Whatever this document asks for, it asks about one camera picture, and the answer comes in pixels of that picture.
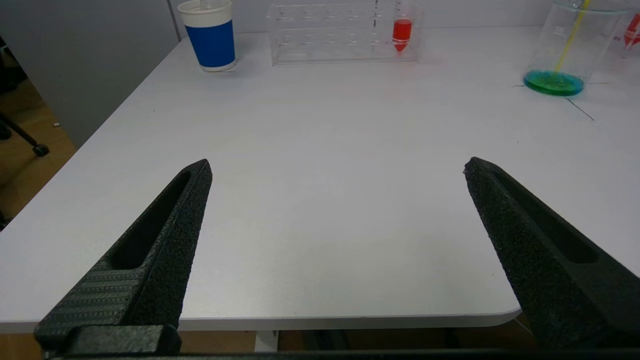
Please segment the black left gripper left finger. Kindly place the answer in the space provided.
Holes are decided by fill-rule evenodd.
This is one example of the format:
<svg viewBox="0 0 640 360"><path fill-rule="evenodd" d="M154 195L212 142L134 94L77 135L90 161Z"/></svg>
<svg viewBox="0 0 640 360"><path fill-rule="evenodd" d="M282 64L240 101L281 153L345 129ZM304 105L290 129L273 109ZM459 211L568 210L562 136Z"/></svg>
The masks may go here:
<svg viewBox="0 0 640 360"><path fill-rule="evenodd" d="M45 352L178 352L186 287L213 180L196 161L171 180L38 323Z"/></svg>

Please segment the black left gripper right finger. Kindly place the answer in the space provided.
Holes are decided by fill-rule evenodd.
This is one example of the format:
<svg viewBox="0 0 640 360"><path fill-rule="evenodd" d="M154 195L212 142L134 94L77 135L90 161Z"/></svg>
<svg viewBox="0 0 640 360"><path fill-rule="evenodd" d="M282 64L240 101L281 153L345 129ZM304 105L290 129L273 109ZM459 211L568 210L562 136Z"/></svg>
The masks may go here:
<svg viewBox="0 0 640 360"><path fill-rule="evenodd" d="M493 162L463 173L538 345L638 349L638 276Z"/></svg>

